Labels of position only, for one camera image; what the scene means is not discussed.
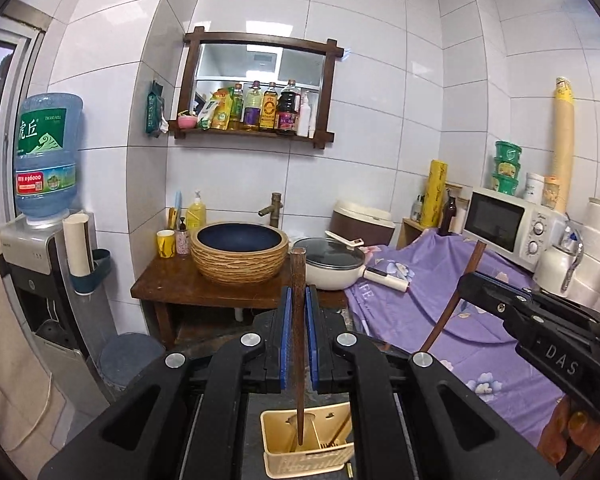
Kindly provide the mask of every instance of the yellow soap bottle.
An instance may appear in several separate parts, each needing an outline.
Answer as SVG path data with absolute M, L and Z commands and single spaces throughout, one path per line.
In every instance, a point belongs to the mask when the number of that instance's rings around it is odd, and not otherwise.
M 187 231 L 195 231 L 206 225 L 206 205 L 200 198 L 200 191 L 196 191 L 196 198 L 185 213 Z

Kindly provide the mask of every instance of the sink basin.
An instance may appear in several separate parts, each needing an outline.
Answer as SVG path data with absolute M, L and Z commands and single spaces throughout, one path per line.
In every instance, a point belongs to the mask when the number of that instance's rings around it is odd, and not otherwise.
M 279 229 L 248 222 L 218 222 L 191 235 L 191 254 L 208 280 L 223 285 L 259 283 L 276 275 L 288 238 Z

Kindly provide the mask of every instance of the metal screw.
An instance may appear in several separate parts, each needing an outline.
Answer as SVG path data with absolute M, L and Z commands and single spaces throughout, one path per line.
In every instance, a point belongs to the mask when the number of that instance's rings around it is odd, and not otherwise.
M 418 352 L 413 355 L 413 363 L 420 368 L 427 368 L 433 364 L 433 357 L 426 352 Z
M 240 338 L 240 342 L 245 346 L 256 346 L 262 341 L 262 338 L 255 332 L 249 332 Z
M 186 361 L 186 357 L 182 354 L 169 354 L 164 359 L 164 364 L 169 368 L 180 368 Z
M 342 346 L 353 346 L 358 341 L 358 338 L 349 332 L 343 332 L 336 338 L 336 341 Z

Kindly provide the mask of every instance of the microwave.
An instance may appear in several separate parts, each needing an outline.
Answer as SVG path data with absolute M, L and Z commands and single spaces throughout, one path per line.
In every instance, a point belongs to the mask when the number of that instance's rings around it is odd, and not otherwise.
M 566 215 L 548 207 L 474 188 L 462 234 L 533 271 L 542 252 L 560 241 L 566 223 Z

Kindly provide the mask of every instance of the green container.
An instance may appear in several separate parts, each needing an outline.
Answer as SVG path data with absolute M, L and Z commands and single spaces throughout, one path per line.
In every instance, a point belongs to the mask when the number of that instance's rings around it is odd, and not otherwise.
M 491 189 L 505 195 L 515 195 L 518 181 L 506 175 L 494 173 L 491 175 Z
M 522 153 L 522 148 L 516 144 L 511 144 L 504 140 L 496 142 L 496 158 L 512 162 L 513 164 L 520 164 L 520 153 Z
M 496 162 L 496 173 L 499 175 L 510 176 L 511 178 L 518 178 L 520 172 L 520 165 L 515 164 L 509 160 L 498 158 L 497 156 L 493 159 Z

